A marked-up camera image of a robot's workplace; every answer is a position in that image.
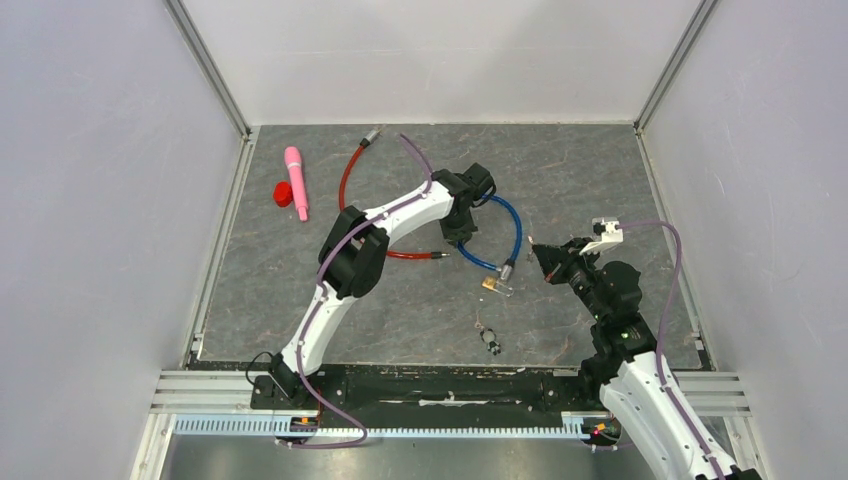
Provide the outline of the blue cable lock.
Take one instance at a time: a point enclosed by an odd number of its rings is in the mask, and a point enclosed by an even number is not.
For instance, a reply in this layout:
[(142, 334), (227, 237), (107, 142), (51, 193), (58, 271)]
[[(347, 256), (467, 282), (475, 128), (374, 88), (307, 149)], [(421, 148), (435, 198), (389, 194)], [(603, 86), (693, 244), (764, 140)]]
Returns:
[(456, 251), (473, 265), (485, 269), (500, 284), (515, 274), (524, 244), (522, 219), (517, 209), (499, 195), (490, 194), (482, 206), (482, 232), (459, 241)]

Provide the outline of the small black key bunch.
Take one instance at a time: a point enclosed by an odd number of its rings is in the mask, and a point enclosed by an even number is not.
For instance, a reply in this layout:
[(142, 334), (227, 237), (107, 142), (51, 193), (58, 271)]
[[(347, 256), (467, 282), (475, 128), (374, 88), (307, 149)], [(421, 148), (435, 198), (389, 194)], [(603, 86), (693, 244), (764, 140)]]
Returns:
[(485, 344), (487, 351), (493, 356), (499, 355), (502, 349), (494, 330), (484, 326), (480, 322), (475, 324), (475, 328), (478, 330), (481, 341)]

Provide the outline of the red cable lock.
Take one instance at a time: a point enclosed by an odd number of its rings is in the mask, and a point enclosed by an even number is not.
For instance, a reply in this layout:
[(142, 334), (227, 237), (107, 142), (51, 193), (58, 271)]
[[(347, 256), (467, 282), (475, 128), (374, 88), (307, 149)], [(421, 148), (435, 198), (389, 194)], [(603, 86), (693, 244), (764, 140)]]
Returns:
[[(358, 191), (355, 191), (353, 194), (349, 192), (349, 184), (351, 181), (351, 177), (354, 173), (358, 173), (359, 171), (359, 163), (361, 158), (366, 154), (371, 147), (379, 141), (385, 126), (373, 126), (370, 130), (365, 133), (357, 143), (355, 150), (352, 152), (349, 160), (347, 161), (344, 170), (342, 172), (341, 178), (339, 180), (338, 192), (337, 192), (337, 203), (338, 209), (343, 210), (345, 207), (350, 205), (363, 206), (361, 195)], [(450, 254), (446, 251), (402, 251), (402, 250), (393, 250), (389, 249), (387, 251), (387, 257), (394, 260), (405, 260), (405, 261), (437, 261), (450, 257)]]

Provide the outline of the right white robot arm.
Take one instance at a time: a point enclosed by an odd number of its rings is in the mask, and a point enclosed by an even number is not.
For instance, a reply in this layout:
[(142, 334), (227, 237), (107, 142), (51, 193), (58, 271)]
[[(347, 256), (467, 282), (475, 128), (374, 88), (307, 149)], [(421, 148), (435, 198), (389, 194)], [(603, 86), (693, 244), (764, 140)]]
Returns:
[(595, 354), (578, 372), (577, 392), (591, 408), (619, 421), (658, 479), (757, 479), (714, 439), (684, 394), (639, 311), (640, 272), (598, 254), (583, 254), (586, 238), (564, 245), (535, 244), (547, 283), (567, 285), (594, 318)]

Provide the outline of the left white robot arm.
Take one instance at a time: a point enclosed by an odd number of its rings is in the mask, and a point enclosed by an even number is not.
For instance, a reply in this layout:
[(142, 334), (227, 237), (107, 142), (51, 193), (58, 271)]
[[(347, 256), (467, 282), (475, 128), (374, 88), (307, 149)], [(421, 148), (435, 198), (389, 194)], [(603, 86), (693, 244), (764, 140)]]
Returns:
[(437, 222), (444, 240), (456, 247), (477, 231), (472, 210), (495, 191), (489, 170), (474, 163), (463, 173), (438, 170), (412, 192), (383, 206), (342, 210), (319, 253), (312, 301), (292, 340), (272, 357), (276, 396), (291, 408), (311, 401), (314, 383), (309, 376), (323, 364), (347, 311), (380, 281), (387, 252), (397, 240)]

